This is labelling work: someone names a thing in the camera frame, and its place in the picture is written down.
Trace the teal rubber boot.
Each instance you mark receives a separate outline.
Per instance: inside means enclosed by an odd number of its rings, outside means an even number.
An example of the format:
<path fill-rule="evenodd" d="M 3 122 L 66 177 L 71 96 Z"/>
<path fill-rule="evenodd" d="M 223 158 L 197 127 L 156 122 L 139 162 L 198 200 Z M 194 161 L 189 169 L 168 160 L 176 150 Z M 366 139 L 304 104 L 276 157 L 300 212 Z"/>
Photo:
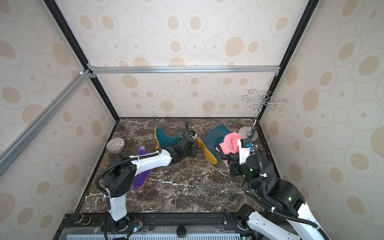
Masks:
<path fill-rule="evenodd" d="M 219 161 L 219 157 L 216 154 L 216 145 L 222 143 L 225 136 L 230 133 L 231 131 L 224 124 L 221 124 L 208 133 L 197 137 L 199 149 L 203 151 L 204 157 L 212 165 L 216 165 Z"/>
<path fill-rule="evenodd" d="M 154 134 L 155 134 L 155 139 L 157 141 L 156 150 L 174 145 L 177 141 L 180 140 L 182 136 L 181 134 L 169 136 L 165 133 L 162 126 L 156 126 Z"/>

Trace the pink cloth black trim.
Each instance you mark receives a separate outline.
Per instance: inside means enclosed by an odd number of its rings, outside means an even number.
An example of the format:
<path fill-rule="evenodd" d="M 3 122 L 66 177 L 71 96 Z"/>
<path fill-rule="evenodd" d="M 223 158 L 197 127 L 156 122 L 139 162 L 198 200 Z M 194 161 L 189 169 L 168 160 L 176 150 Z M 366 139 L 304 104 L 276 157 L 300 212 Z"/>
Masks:
<path fill-rule="evenodd" d="M 230 133 L 224 137 L 222 143 L 216 145 L 216 154 L 224 161 L 227 167 L 231 159 L 239 160 L 238 140 L 241 138 L 242 136 L 239 133 Z"/>

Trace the purple rubber boot yellow sole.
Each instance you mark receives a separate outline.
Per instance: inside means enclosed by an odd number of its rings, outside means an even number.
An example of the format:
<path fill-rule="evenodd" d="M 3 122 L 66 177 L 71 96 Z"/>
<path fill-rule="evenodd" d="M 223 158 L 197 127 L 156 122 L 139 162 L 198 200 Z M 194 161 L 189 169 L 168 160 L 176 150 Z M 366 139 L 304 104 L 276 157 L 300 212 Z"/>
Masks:
<path fill-rule="evenodd" d="M 144 146 L 139 147 L 138 150 L 139 156 L 146 154 L 146 148 Z M 135 190 L 140 190 L 144 187 L 148 176 L 150 175 L 152 170 L 147 170 L 136 175 L 133 179 L 132 188 Z"/>

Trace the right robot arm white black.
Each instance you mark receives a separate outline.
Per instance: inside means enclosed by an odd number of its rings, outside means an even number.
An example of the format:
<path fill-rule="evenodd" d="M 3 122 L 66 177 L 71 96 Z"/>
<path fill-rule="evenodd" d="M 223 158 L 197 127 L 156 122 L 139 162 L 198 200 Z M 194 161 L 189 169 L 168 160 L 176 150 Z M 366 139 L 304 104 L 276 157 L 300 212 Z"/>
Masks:
<path fill-rule="evenodd" d="M 249 205 L 238 211 L 241 227 L 261 233 L 270 240 L 327 240 L 320 223 L 312 214 L 305 197 L 292 183 L 280 179 L 274 165 L 256 147 L 240 148 L 238 153 L 216 152 L 228 162 L 230 174 L 241 176 L 247 184 L 248 195 L 264 210 L 285 219 L 296 231 L 292 234 L 262 217 Z"/>

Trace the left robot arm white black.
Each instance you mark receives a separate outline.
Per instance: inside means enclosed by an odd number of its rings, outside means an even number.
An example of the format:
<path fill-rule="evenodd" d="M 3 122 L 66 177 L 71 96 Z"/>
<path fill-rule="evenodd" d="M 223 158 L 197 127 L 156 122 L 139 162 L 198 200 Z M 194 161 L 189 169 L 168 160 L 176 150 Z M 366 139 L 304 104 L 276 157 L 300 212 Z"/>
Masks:
<path fill-rule="evenodd" d="M 122 152 L 95 179 L 95 187 L 107 199 L 107 212 L 116 225 L 128 225 L 127 192 L 134 178 L 143 172 L 180 163 L 184 158 L 195 158 L 198 151 L 197 133 L 188 123 L 181 134 L 167 135 L 162 126 L 154 131 L 157 150 L 153 153 L 129 156 Z"/>

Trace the chrome hook stand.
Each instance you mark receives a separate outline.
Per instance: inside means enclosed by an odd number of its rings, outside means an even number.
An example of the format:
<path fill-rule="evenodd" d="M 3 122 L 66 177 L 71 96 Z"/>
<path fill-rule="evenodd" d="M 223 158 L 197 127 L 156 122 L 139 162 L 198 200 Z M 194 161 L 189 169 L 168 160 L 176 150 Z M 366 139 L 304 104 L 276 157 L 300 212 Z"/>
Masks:
<path fill-rule="evenodd" d="M 255 141 L 258 138 L 256 125 L 260 121 L 263 112 L 269 109 L 273 112 L 280 113 L 282 111 L 281 105 L 287 104 L 288 101 L 286 99 L 272 100 L 274 94 L 272 91 L 259 92 L 256 89 L 250 89 L 247 91 L 239 90 L 239 92 L 238 98 L 241 96 L 241 100 L 247 104 L 245 105 L 246 110 L 256 112 L 256 117 L 253 118 L 251 125 L 240 129 L 239 134 L 244 139 L 251 138 Z"/>

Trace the patterned white bowl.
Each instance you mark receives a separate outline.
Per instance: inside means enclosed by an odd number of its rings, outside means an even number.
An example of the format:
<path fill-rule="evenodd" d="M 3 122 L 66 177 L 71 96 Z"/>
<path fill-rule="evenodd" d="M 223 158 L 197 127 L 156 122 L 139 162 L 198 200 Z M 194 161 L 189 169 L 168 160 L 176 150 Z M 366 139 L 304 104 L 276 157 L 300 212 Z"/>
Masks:
<path fill-rule="evenodd" d="M 106 145 L 107 151 L 113 154 L 120 154 L 125 147 L 125 141 L 122 138 L 112 138 Z"/>

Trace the horizontal aluminium bar back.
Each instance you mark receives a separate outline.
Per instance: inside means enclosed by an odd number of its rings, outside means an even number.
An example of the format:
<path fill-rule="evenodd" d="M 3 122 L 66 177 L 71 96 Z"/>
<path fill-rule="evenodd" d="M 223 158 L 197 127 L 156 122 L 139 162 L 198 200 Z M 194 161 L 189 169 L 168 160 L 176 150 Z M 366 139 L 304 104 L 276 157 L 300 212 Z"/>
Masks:
<path fill-rule="evenodd" d="M 91 67 L 95 74 L 278 73 L 279 66 Z"/>

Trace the diagonal aluminium bar left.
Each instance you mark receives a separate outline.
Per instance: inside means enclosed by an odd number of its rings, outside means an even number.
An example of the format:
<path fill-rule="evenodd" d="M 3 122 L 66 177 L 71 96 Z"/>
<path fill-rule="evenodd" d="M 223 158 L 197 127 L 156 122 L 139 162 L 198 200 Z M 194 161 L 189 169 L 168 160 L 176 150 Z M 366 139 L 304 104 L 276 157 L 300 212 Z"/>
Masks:
<path fill-rule="evenodd" d="M 32 140 L 59 112 L 72 94 L 90 77 L 91 71 L 84 69 L 58 96 L 39 114 L 39 116 L 9 145 L 1 155 L 1 175 L 3 175 Z"/>

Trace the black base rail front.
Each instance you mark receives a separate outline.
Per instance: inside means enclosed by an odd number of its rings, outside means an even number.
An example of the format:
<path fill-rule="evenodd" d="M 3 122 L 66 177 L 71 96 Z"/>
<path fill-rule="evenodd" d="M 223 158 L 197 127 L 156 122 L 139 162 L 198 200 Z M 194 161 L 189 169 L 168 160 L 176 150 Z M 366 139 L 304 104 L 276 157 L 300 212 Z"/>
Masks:
<path fill-rule="evenodd" d="M 265 240 L 241 229 L 236 213 L 138 213 L 115 224 L 107 213 L 65 215 L 55 240 Z"/>

